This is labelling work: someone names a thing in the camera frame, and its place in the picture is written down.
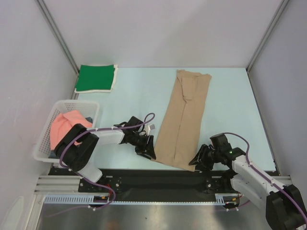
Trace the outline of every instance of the wall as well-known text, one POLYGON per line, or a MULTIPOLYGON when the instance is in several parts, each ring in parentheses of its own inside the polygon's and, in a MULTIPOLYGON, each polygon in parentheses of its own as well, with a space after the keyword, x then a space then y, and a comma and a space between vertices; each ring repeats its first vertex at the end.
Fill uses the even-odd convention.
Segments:
POLYGON ((246 67, 281 0, 45 0, 80 64, 246 67))
POLYGON ((21 226, 37 178, 50 167, 33 159, 33 146, 76 77, 35 1, 2 0, 0 31, 0 223, 24 196, 21 226))
POLYGON ((307 1, 293 0, 250 76, 275 156, 307 202, 307 1))

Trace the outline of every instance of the white laundry basket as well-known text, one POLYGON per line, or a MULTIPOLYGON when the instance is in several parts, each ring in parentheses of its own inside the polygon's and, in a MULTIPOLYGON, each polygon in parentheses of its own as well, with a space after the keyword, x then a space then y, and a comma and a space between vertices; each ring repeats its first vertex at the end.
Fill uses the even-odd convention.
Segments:
POLYGON ((35 146, 33 156, 37 161, 59 163, 59 159, 50 159, 50 127, 54 119, 60 113, 66 113, 72 110, 79 110, 83 117, 91 117, 93 119, 93 127, 96 125, 99 104, 90 101, 78 100, 62 100, 58 101, 52 107, 49 117, 45 123, 43 131, 39 137, 38 143, 35 146))

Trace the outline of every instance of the beige pants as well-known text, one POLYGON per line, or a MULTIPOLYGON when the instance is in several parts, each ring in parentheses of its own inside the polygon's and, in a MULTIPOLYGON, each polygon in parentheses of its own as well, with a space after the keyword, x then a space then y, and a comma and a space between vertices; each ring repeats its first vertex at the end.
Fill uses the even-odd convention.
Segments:
POLYGON ((154 147, 156 161, 189 171, 197 153, 211 76, 177 70, 176 82, 154 147))

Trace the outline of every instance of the light blue tabletop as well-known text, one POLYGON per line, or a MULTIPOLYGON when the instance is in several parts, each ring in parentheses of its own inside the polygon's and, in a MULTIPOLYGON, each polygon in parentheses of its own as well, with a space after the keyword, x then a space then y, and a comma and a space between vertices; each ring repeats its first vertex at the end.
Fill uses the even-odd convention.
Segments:
MULTIPOLYGON (((201 122, 199 147, 210 144, 209 137, 233 132, 243 136, 250 143, 249 157, 266 171, 275 171, 273 157, 262 126, 255 98, 244 68, 119 68, 117 81, 111 93, 80 93, 78 100, 100 103, 100 115, 96 127, 110 127, 131 116, 140 120, 150 113, 156 114, 152 124, 153 133, 158 135, 170 96, 173 90, 176 70, 185 69, 212 75, 206 107, 201 122)), ((232 147, 246 150, 246 144, 239 138, 227 136, 232 147)), ((97 146, 91 157, 102 169, 156 169, 177 170, 170 166, 137 156, 129 144, 97 146)), ((215 164, 215 169, 227 167, 215 164)))

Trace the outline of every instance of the purple cable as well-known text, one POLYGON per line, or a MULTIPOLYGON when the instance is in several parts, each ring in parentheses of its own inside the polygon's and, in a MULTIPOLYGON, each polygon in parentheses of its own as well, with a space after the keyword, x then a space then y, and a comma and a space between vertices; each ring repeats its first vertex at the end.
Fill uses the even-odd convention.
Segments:
POLYGON ((250 164, 250 160, 249 160, 249 157, 248 157, 248 151, 249 151, 249 142, 244 139, 242 136, 236 134, 236 133, 230 133, 230 132, 226 132, 226 133, 223 133, 223 134, 230 134, 230 135, 234 135, 234 136, 237 136, 239 138, 241 138, 242 140, 245 141, 245 143, 248 145, 247 149, 246 149, 246 161, 248 163, 248 165, 256 172, 258 173, 261 177, 263 177, 267 182, 271 183, 275 188, 277 188, 282 194, 284 194, 291 202, 292 204, 294 204, 294 206, 297 208, 297 210, 299 211, 299 213, 303 216, 304 218, 304 221, 305 223, 307 224, 307 217, 305 215, 305 213, 303 212, 303 210, 301 209, 301 207, 298 205, 298 203, 293 200, 293 198, 287 194, 281 187, 279 187, 277 184, 275 184, 274 182, 272 183, 271 180, 265 175, 263 174, 262 172, 260 172, 254 165, 250 164))
MULTIPOLYGON (((97 129, 97 130, 94 128, 94 129, 86 130, 85 132, 79 134, 76 138, 74 138, 74 139, 66 146, 66 148, 65 148, 64 151, 62 152, 61 157, 60 157, 60 159, 59 159, 59 164, 60 164, 60 166, 62 166, 63 168, 66 168, 66 169, 68 168, 67 166, 65 166, 65 165, 63 164, 64 155, 65 155, 65 153, 67 152, 67 150, 70 148, 70 146, 72 146, 72 145, 75 143, 76 140, 78 140, 80 137, 84 136, 85 134, 90 133, 90 132, 95 132, 95 131, 99 131, 99 132, 100 132, 100 131, 107 131, 107 130, 123 130, 123 129, 137 128, 137 127, 141 127, 141 126, 143 126, 143 125, 145 125, 145 124, 148 124, 149 122, 151 122, 151 121, 154 119, 154 117, 155 117, 155 114, 154 114, 154 113, 149 113, 149 114, 146 115, 146 117, 145 117, 145 119, 144 119, 144 122, 141 123, 141 124, 139 124, 139 125, 136 125, 136 126, 113 127, 113 128, 99 128, 99 129, 97 129), (153 117, 150 118, 148 121, 146 121, 147 117, 150 116, 150 115, 152 115, 153 117)), ((83 179, 84 179, 85 181, 87 181, 88 183, 92 184, 92 185, 99 186, 99 187, 102 187, 102 188, 106 188, 106 189, 110 190, 110 191, 112 192, 112 194, 113 194, 113 198, 112 198, 108 203, 106 203, 105 205, 103 205, 103 206, 101 206, 101 207, 95 208, 95 210, 103 209, 103 208, 109 206, 109 205, 115 200, 116 194, 115 194, 115 191, 114 191, 112 188, 110 188, 110 187, 108 187, 108 186, 105 186, 105 185, 102 185, 102 184, 94 183, 94 182, 88 180, 88 179, 85 178, 85 177, 84 177, 83 179)), ((61 211, 61 212, 58 212, 58 213, 49 215, 49 216, 47 216, 47 217, 53 217, 53 216, 56 216, 56 215, 59 215, 59 214, 62 214, 62 213, 65 213, 65 212, 68 212, 68 211, 71 211, 71 210, 80 208, 80 207, 88 207, 88 206, 76 206, 76 207, 71 207, 71 208, 68 208, 68 209, 66 209, 66 210, 64 210, 64 211, 61 211)))

